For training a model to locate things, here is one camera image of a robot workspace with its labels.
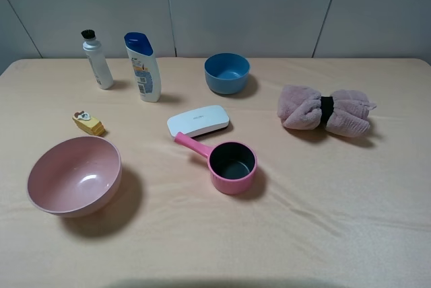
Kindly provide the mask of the yellow toy cake slice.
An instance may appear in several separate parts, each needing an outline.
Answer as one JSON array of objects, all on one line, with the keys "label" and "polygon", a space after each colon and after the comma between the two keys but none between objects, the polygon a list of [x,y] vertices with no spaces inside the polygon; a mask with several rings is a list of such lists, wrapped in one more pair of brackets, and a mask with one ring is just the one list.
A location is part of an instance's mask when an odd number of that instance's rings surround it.
[{"label": "yellow toy cake slice", "polygon": [[79,129],[89,135],[101,137],[106,131],[103,124],[86,111],[76,112],[72,119]]}]

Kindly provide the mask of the white rectangular case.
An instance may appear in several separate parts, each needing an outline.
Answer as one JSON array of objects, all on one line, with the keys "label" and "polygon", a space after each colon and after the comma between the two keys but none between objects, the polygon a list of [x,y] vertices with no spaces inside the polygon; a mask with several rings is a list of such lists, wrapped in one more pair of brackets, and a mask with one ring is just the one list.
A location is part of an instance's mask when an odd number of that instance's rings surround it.
[{"label": "white rectangular case", "polygon": [[197,137],[226,128],[230,123],[227,112],[219,105],[205,106],[170,117],[168,130],[173,138],[178,133]]}]

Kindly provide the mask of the pink saucepan black inside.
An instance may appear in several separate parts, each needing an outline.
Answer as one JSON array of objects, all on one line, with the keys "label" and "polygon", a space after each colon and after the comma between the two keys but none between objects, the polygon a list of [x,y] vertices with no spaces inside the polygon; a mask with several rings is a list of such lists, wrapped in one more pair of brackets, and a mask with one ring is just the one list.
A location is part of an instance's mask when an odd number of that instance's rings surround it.
[{"label": "pink saucepan black inside", "polygon": [[183,133],[177,133],[174,142],[207,160],[211,182],[218,191],[235,195],[246,192],[252,186],[258,161],[249,146],[227,141],[210,147]]}]

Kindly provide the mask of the blue bowl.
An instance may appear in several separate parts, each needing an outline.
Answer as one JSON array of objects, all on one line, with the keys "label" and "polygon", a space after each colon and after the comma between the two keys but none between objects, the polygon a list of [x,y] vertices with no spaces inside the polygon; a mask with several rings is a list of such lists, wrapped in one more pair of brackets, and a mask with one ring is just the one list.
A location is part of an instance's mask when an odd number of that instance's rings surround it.
[{"label": "blue bowl", "polygon": [[237,94],[246,87],[250,68],[248,60],[238,54],[213,55],[204,64],[207,86],[217,94]]}]

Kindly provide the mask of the white blue shampoo bottle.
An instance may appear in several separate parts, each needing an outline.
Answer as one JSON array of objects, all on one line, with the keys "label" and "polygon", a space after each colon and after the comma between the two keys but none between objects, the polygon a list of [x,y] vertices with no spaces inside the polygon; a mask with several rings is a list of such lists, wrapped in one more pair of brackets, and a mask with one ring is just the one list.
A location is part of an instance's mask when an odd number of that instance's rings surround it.
[{"label": "white blue shampoo bottle", "polygon": [[140,32],[128,32],[124,39],[141,100],[157,102],[161,96],[161,78],[158,63],[147,36]]}]

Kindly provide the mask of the peach tablecloth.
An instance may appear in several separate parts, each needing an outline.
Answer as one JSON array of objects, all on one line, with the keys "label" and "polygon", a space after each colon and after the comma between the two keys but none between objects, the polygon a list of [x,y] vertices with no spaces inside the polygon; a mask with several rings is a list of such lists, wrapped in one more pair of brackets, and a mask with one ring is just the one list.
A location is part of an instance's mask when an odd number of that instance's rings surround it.
[{"label": "peach tablecloth", "polygon": [[[161,58],[162,98],[139,99],[128,59],[98,88],[85,59],[33,59],[1,74],[2,287],[429,287],[430,66],[419,59],[251,59],[247,88],[212,93],[203,59]],[[288,132],[286,84],[358,89],[376,109],[366,138]],[[218,192],[169,117],[219,104],[231,123],[202,138],[257,154],[255,185]],[[52,146],[81,135],[85,110],[123,161],[113,202],[61,219],[28,200]]]}]

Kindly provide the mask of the white bottle with brush cap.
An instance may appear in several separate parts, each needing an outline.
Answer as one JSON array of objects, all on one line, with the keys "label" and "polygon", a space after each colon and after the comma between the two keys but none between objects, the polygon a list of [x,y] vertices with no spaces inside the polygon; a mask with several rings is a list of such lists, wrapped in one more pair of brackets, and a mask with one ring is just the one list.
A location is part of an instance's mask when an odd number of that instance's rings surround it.
[{"label": "white bottle with brush cap", "polygon": [[109,89],[114,85],[114,79],[106,62],[102,45],[97,40],[95,31],[83,30],[83,50],[90,62],[96,82],[101,89]]}]

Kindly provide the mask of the pink rolled towel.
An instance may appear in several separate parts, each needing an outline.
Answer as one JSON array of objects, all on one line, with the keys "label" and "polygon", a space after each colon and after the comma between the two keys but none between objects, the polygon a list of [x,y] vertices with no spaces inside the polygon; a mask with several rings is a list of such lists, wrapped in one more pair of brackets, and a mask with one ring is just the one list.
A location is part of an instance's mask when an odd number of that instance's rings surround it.
[{"label": "pink rolled towel", "polygon": [[342,137],[361,137],[370,129],[369,112],[376,104],[357,90],[337,90],[330,96],[303,85],[286,85],[281,91],[277,116],[284,128],[308,131],[323,127]]}]

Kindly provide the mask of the large pink bowl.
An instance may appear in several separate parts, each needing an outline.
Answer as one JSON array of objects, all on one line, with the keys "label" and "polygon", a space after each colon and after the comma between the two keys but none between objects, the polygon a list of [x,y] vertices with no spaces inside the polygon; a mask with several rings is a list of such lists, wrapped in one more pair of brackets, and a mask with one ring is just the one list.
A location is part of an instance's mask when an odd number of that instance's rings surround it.
[{"label": "large pink bowl", "polygon": [[108,204],[121,176],[121,155],[115,145],[102,137],[76,137],[55,145],[34,164],[27,181],[28,198],[46,213],[82,217]]}]

